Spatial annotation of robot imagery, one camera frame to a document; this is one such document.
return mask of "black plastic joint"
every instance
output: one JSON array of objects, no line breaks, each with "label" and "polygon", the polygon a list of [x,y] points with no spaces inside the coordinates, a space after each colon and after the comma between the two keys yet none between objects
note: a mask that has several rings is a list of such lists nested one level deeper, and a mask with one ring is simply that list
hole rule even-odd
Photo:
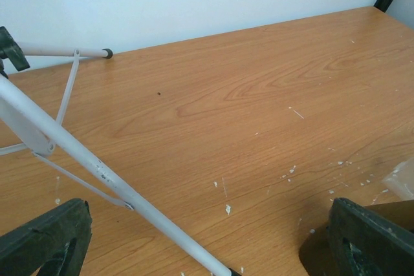
[{"label": "black plastic joint", "polygon": [[104,51],[108,52],[108,56],[104,57],[106,59],[110,59],[114,56],[114,52],[112,52],[112,50],[110,48],[104,48]]},{"label": "black plastic joint", "polygon": [[237,273],[235,270],[232,270],[229,268],[229,270],[232,272],[232,276],[241,276],[239,273]]}]

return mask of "folding stand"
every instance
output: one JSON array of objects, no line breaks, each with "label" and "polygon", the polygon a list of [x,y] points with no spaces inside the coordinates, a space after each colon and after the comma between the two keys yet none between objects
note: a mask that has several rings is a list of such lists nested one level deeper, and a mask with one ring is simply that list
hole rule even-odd
[{"label": "folding stand", "polygon": [[[239,276],[237,272],[227,268],[183,230],[172,223],[169,218],[139,195],[129,184],[61,126],[78,70],[79,57],[111,58],[113,55],[112,51],[109,49],[88,50],[39,47],[27,43],[17,44],[6,28],[0,27],[0,58],[9,58],[16,69],[20,71],[29,67],[25,55],[74,56],[74,61],[56,120],[53,120],[42,108],[37,106],[28,96],[11,83],[7,79],[3,68],[0,67],[0,118],[23,142],[19,145],[1,148],[0,155],[26,148],[30,149],[35,157],[94,191],[104,199],[142,215],[214,275]],[[99,189],[48,160],[47,156],[53,153],[56,145],[60,146],[99,181],[114,191],[119,198],[106,195]]]}]

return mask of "white metal brace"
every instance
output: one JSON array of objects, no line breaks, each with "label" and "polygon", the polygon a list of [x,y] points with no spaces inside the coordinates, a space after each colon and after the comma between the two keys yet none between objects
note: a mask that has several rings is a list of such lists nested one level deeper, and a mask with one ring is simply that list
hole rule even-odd
[{"label": "white metal brace", "polygon": [[[117,206],[125,206],[136,211],[147,219],[152,225],[171,238],[184,251],[200,262],[205,268],[216,276],[237,275],[195,242],[189,235],[175,225],[168,217],[137,193],[129,184],[122,180],[112,169],[106,166],[90,150],[82,145],[75,137],[66,131],[61,125],[65,116],[72,87],[79,67],[79,57],[109,55],[105,50],[81,50],[68,48],[38,47],[26,43],[19,43],[26,55],[73,55],[74,61],[68,78],[66,89],[62,98],[56,120],[53,120],[42,108],[36,105],[28,96],[19,90],[12,82],[0,75],[0,118],[22,140],[23,143],[0,149],[0,155],[30,149],[32,154],[65,174],[69,178],[79,182],[86,188],[94,191],[104,199]],[[88,184],[81,178],[68,172],[47,159],[55,149],[60,146],[67,154],[72,156],[99,181],[115,192],[119,198],[113,198],[106,193]]]}]

